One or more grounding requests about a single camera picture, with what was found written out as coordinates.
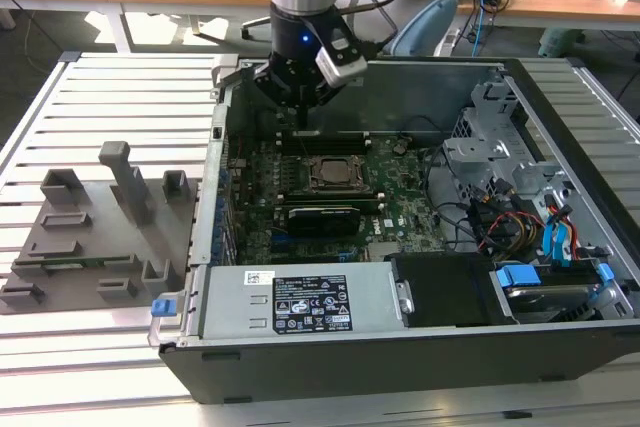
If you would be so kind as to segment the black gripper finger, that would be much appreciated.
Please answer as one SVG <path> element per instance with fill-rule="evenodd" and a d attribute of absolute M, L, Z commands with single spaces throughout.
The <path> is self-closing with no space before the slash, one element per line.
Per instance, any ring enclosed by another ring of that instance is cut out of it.
<path fill-rule="evenodd" d="M 310 68 L 305 73 L 302 86 L 302 126 L 308 126 L 309 111 L 327 104 L 342 89 L 343 86 L 332 87 L 317 68 Z"/>
<path fill-rule="evenodd" d="M 300 62 L 270 58 L 254 70 L 253 80 L 271 101 L 293 111 L 297 127 L 307 126 L 307 69 Z"/>

